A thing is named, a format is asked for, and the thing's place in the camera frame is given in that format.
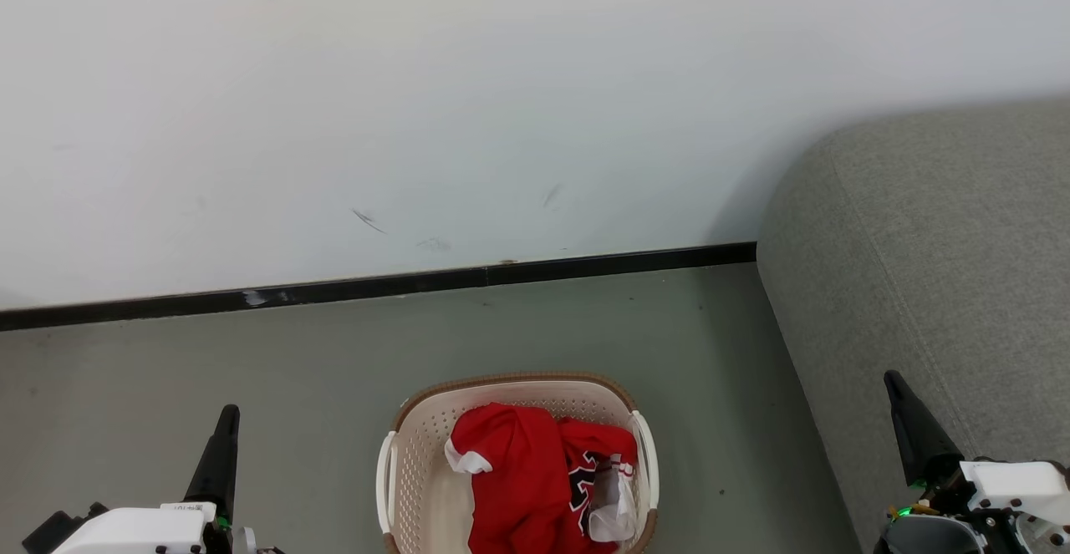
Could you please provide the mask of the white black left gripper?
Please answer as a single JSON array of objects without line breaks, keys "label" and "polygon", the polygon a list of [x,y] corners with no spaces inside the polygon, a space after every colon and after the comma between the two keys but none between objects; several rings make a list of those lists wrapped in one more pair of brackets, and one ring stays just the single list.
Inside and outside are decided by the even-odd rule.
[{"label": "white black left gripper", "polygon": [[255,530],[234,527],[240,409],[221,407],[185,492],[186,503],[54,512],[22,539],[27,553],[282,553],[259,547]]}]

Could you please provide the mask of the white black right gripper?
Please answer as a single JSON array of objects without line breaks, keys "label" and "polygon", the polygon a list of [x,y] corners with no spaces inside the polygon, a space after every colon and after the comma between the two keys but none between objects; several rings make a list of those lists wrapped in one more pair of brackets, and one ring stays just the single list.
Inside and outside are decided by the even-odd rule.
[{"label": "white black right gripper", "polygon": [[920,501],[890,509],[875,553],[1066,553],[1067,470],[1053,461],[963,461],[898,371],[884,373],[904,478]]}]

